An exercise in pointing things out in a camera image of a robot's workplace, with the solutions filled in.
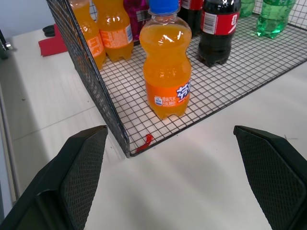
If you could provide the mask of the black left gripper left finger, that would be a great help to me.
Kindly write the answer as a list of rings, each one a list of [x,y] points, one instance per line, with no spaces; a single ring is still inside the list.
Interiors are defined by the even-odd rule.
[[[84,230],[107,135],[107,126],[96,126],[69,137],[24,190],[0,230]]]

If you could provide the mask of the black round object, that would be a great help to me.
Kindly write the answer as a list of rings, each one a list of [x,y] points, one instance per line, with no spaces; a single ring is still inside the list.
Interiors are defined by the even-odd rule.
[[[54,37],[55,36],[55,28],[54,25],[49,25],[44,27],[43,29],[44,35],[46,37]]]

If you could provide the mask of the orange soda bottle blue cap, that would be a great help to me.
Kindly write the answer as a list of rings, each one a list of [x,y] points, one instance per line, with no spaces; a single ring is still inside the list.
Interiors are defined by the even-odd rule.
[[[159,119],[184,115],[190,99],[189,25],[178,17],[179,0],[149,0],[151,19],[140,32],[146,53],[143,76],[147,101]]]

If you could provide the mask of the green soda bottle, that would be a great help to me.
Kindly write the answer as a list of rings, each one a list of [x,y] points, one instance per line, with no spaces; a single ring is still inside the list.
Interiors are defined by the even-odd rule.
[[[290,11],[296,0],[263,0],[257,19],[256,32],[259,37],[275,38],[288,23]]]
[[[241,0],[240,17],[249,17],[254,10],[255,0]]]

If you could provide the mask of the red cloth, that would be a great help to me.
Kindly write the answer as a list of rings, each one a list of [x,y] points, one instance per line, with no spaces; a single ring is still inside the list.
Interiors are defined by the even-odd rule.
[[[58,26],[56,24],[53,25],[55,28],[55,36],[47,37],[46,39],[38,42],[41,51],[41,56],[43,57],[60,54],[68,51],[64,43],[64,40],[61,36],[61,33],[58,29]]]

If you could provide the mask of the purple drink bottle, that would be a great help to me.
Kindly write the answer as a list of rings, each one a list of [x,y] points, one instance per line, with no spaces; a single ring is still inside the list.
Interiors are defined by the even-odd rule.
[[[124,0],[124,8],[130,18],[133,41],[138,41],[141,29],[151,18],[148,0]]]

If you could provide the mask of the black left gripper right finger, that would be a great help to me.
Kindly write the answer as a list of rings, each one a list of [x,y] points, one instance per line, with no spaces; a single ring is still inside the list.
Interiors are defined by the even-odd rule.
[[[250,188],[272,230],[307,230],[307,160],[283,137],[235,126]]]

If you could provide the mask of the cola bottle red label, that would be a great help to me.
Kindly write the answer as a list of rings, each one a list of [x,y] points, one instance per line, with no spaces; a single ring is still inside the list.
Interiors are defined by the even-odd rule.
[[[200,30],[203,2],[204,0],[179,0],[178,16],[189,25],[192,36],[195,36]]]
[[[208,67],[224,64],[231,52],[241,0],[204,0],[201,11],[199,61]]]

